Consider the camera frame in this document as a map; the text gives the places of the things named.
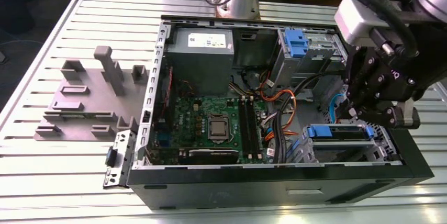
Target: expansion slot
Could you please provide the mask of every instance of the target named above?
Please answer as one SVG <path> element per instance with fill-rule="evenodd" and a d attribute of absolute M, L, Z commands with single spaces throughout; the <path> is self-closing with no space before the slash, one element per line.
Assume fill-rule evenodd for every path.
<path fill-rule="evenodd" d="M 245 114 L 245 101 L 242 99 L 238 100 L 237 108 L 238 108 L 240 136 L 242 143 L 242 155 L 244 157 L 248 157 L 248 155 L 250 154 L 250 148 L 249 148 L 248 124 Z"/>
<path fill-rule="evenodd" d="M 256 115 L 254 115 L 254 108 L 252 106 L 252 101 L 246 101 L 245 111 L 246 111 L 248 140 L 249 140 L 250 155 L 253 159 L 257 159 L 258 158 L 258 141 L 257 141 L 257 134 L 256 134 Z"/>

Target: aluminum table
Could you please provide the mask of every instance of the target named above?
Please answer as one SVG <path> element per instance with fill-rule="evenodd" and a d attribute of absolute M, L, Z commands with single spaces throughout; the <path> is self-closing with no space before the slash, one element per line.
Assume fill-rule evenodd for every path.
<path fill-rule="evenodd" d="M 333 25 L 333 7 L 260 3 L 262 20 Z M 70 0 L 0 114 L 0 220 L 43 223 L 445 223 L 447 92 L 440 84 L 416 107 L 410 130 L 434 177 L 354 204 L 150 211 L 127 189 L 101 189 L 111 142 L 34 141 L 34 129 L 62 79 L 66 59 L 99 68 L 97 45 L 113 48 L 121 69 L 150 70 L 160 15 L 213 17 L 202 0 Z"/>

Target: cpu socket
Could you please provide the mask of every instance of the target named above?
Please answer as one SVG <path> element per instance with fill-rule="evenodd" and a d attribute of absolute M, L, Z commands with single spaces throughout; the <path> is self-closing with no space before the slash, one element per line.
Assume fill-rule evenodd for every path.
<path fill-rule="evenodd" d="M 209 114 L 208 116 L 208 140 L 221 144 L 229 139 L 228 116 L 222 114 Z"/>

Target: green circuit board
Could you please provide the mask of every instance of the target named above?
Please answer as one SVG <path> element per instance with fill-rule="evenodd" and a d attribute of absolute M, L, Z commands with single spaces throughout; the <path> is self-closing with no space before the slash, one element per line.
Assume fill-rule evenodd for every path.
<path fill-rule="evenodd" d="M 176 99 L 169 144 L 168 148 L 160 149 L 164 165 L 176 164 L 176 152 L 181 148 L 237 150 L 240 164 L 265 162 L 258 129 L 254 131 L 261 158 L 248 158 L 242 155 L 238 102 L 237 98 L 188 97 Z M 252 107 L 257 125 L 260 116 L 265 112 L 264 101 L 253 102 Z M 217 142 L 209 139 L 209 120 L 213 117 L 222 117 L 228 121 L 228 139 Z"/>

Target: power supply label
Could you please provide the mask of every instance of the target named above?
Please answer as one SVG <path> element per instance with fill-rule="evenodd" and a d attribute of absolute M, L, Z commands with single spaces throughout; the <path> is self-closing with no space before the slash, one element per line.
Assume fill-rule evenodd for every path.
<path fill-rule="evenodd" d="M 225 35 L 190 33 L 188 35 L 188 47 L 225 48 Z"/>

